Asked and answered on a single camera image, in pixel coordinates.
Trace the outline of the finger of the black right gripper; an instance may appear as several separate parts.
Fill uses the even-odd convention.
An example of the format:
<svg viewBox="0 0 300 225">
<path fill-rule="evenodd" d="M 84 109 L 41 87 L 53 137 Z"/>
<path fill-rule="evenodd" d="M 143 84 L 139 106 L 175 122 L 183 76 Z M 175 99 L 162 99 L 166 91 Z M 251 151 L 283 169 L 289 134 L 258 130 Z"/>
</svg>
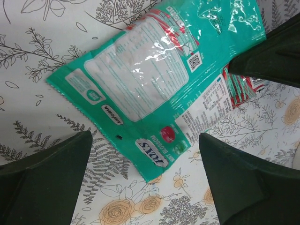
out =
<svg viewBox="0 0 300 225">
<path fill-rule="evenodd" d="M 300 15 L 267 34 L 267 39 L 235 57 L 229 72 L 300 87 Z"/>
</svg>

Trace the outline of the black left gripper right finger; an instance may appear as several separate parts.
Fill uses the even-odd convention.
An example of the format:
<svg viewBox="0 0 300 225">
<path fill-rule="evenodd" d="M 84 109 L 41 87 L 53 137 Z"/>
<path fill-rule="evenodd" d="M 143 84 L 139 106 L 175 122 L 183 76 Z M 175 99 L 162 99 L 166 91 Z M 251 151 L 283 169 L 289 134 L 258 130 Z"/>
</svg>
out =
<svg viewBox="0 0 300 225">
<path fill-rule="evenodd" d="M 298 225 L 300 172 L 207 134 L 199 150 L 222 225 Z"/>
</svg>

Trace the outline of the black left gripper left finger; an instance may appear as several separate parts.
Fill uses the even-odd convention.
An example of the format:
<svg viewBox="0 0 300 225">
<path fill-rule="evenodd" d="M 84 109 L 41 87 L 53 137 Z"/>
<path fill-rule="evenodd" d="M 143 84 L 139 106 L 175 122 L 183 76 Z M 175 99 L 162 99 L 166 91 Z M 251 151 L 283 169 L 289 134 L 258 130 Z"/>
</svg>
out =
<svg viewBox="0 0 300 225">
<path fill-rule="evenodd" d="M 69 225 L 92 146 L 79 132 L 41 152 L 0 167 L 2 225 Z"/>
</svg>

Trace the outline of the teal Fox's bag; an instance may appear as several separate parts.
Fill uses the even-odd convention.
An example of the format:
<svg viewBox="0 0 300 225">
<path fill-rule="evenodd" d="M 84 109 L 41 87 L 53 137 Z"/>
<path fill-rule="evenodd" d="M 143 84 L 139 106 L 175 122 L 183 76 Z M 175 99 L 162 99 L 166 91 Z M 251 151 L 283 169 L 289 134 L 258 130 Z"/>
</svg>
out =
<svg viewBox="0 0 300 225">
<path fill-rule="evenodd" d="M 47 82 L 150 181 L 255 96 L 229 62 L 265 39 L 254 0 L 164 0 Z"/>
</svg>

